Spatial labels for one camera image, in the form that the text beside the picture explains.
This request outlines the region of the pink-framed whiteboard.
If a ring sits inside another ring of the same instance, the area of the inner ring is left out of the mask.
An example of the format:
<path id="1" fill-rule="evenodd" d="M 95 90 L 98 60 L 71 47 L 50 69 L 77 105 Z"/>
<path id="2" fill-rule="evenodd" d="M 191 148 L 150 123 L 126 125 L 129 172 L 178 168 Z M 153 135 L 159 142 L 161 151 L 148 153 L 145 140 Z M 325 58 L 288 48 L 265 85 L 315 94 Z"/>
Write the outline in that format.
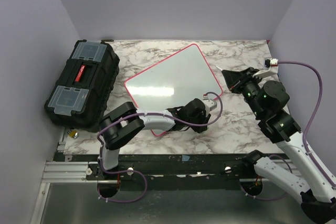
<path id="1" fill-rule="evenodd" d="M 197 44 L 191 44 L 125 81 L 135 105 L 146 111 L 163 111 L 202 99 L 223 89 Z"/>

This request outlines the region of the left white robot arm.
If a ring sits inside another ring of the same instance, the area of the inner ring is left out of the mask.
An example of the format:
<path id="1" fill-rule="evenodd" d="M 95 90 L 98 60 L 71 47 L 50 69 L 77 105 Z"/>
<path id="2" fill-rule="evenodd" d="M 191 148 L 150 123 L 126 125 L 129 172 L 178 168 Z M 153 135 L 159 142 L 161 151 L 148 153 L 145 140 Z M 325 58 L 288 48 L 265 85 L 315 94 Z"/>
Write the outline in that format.
<path id="1" fill-rule="evenodd" d="M 122 104 L 99 123 L 97 138 L 101 147 L 98 173 L 104 179 L 112 179 L 116 175 L 120 148 L 141 131 L 175 132 L 189 128 L 197 133 L 206 131 L 210 112 L 216 107 L 217 102 L 209 98 L 196 98 L 185 106 L 159 112 L 138 109 L 132 102 Z"/>

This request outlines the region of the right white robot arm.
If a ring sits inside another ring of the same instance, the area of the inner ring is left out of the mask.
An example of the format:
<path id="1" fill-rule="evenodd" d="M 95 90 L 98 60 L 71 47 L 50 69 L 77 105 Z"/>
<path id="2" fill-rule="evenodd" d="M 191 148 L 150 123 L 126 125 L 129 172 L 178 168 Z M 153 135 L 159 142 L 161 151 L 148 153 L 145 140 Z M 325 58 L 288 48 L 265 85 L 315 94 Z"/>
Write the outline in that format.
<path id="1" fill-rule="evenodd" d="M 263 78 L 277 73 L 277 64 L 266 70 L 252 67 L 243 71 L 222 70 L 229 91 L 243 95 L 262 133 L 288 156 L 301 176 L 278 166 L 260 151 L 245 157 L 241 171 L 246 177 L 260 175 L 273 182 L 300 204 L 311 221 L 327 223 L 335 218 L 335 176 L 309 149 L 300 126 L 284 110 L 289 95 L 283 84 L 270 80 L 259 86 Z"/>

